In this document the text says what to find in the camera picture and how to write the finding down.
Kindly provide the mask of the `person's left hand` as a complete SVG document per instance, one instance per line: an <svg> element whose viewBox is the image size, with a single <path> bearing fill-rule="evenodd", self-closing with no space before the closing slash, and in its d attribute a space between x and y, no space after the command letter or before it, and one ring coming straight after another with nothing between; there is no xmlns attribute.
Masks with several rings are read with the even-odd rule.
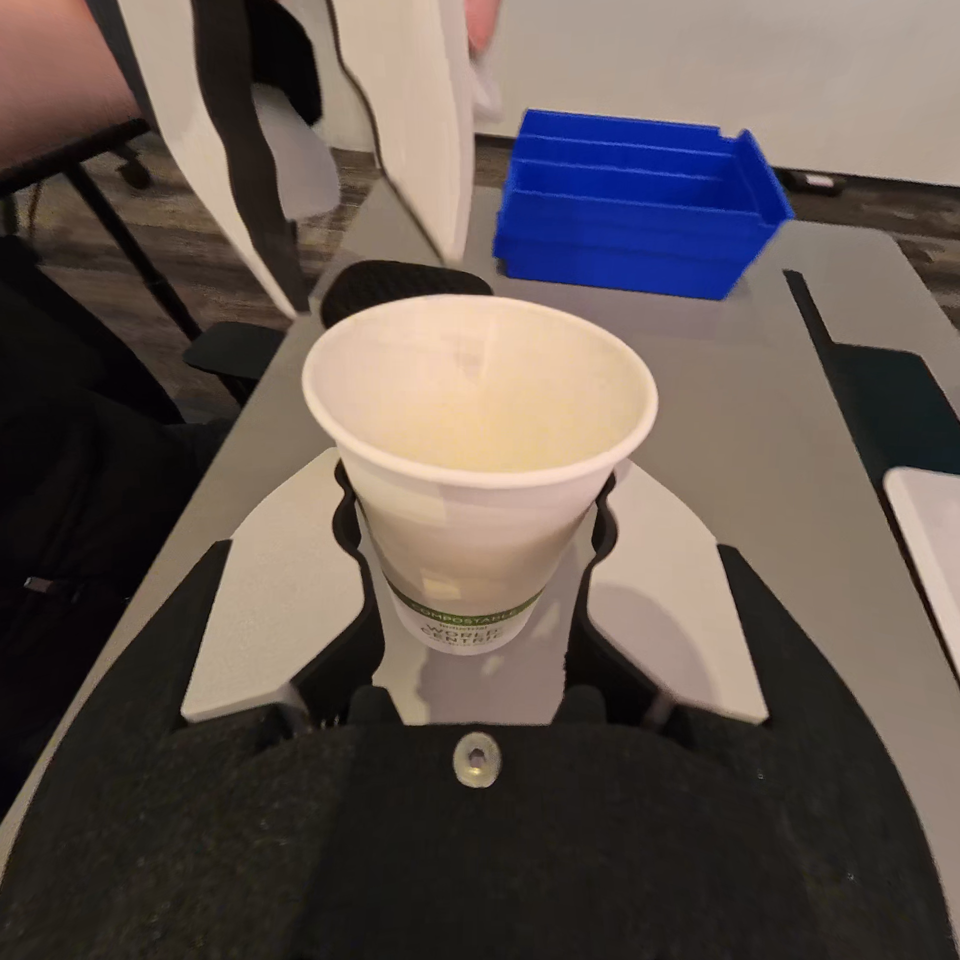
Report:
<svg viewBox="0 0 960 960"><path fill-rule="evenodd" d="M501 1L464 1L463 11L469 51L472 56L484 54L491 46L498 26Z"/></svg>

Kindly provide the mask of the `person's left forearm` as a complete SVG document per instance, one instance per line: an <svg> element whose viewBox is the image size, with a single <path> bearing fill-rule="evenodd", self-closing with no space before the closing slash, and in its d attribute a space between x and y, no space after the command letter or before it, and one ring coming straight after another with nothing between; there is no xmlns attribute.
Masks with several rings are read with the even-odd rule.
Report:
<svg viewBox="0 0 960 960"><path fill-rule="evenodd" d="M141 119L86 2L1 3L1 169Z"/></svg>

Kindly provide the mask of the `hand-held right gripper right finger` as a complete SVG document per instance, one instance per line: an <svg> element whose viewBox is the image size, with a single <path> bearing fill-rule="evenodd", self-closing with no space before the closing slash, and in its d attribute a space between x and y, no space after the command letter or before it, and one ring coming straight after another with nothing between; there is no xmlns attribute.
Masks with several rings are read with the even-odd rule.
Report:
<svg viewBox="0 0 960 960"><path fill-rule="evenodd" d="M714 534L629 460L595 504L566 686L598 690L613 724L664 730L684 708L763 725L769 710Z"/></svg>

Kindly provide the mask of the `white paper cup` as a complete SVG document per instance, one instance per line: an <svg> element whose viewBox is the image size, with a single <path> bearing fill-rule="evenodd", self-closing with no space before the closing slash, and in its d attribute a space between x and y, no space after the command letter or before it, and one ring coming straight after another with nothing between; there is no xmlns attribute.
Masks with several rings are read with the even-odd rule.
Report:
<svg viewBox="0 0 960 960"><path fill-rule="evenodd" d="M659 411L649 366L616 335L494 295L404 298L340 320L307 353L301 387L401 623L457 656L521 632Z"/></svg>

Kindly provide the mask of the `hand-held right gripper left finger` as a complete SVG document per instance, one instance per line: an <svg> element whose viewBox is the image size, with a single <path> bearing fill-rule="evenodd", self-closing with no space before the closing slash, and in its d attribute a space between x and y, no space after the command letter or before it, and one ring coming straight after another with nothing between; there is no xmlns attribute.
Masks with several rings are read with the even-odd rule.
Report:
<svg viewBox="0 0 960 960"><path fill-rule="evenodd" d="M346 713L386 646L361 537L334 448L260 502L230 539L181 704L186 722L266 706L319 727Z"/></svg>

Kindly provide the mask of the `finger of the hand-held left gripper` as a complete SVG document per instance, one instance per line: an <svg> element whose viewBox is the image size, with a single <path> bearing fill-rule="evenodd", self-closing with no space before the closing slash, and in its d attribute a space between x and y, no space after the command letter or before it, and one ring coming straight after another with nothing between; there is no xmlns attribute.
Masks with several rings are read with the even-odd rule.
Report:
<svg viewBox="0 0 960 960"><path fill-rule="evenodd" d="M474 91L463 2L332 1L342 69L387 181L438 259L462 261L474 194Z"/></svg>
<svg viewBox="0 0 960 960"><path fill-rule="evenodd" d="M180 172L278 310L308 311L306 278L255 99L246 2L121 1L153 120Z"/></svg>

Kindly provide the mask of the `narrow blue plastic bin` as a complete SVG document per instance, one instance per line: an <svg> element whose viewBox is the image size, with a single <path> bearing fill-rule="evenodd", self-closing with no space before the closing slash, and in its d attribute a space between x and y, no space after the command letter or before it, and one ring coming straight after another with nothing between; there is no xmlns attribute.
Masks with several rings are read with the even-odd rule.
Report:
<svg viewBox="0 0 960 960"><path fill-rule="evenodd" d="M747 129L528 109L491 250L515 280L719 302L793 218Z"/></svg>

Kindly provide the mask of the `white clipboard stand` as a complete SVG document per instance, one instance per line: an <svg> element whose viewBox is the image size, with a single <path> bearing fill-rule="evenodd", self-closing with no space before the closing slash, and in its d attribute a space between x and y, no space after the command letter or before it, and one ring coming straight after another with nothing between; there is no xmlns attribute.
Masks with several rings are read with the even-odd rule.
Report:
<svg viewBox="0 0 960 960"><path fill-rule="evenodd" d="M883 488L955 668L959 667L959 476L887 471Z"/></svg>

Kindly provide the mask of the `black floor device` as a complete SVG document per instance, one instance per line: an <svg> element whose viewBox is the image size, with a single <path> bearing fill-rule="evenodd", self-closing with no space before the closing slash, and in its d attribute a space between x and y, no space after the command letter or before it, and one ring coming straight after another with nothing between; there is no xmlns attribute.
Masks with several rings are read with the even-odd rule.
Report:
<svg viewBox="0 0 960 960"><path fill-rule="evenodd" d="M848 185L845 177L836 174L778 169L776 175L784 189L794 194L835 198Z"/></svg>

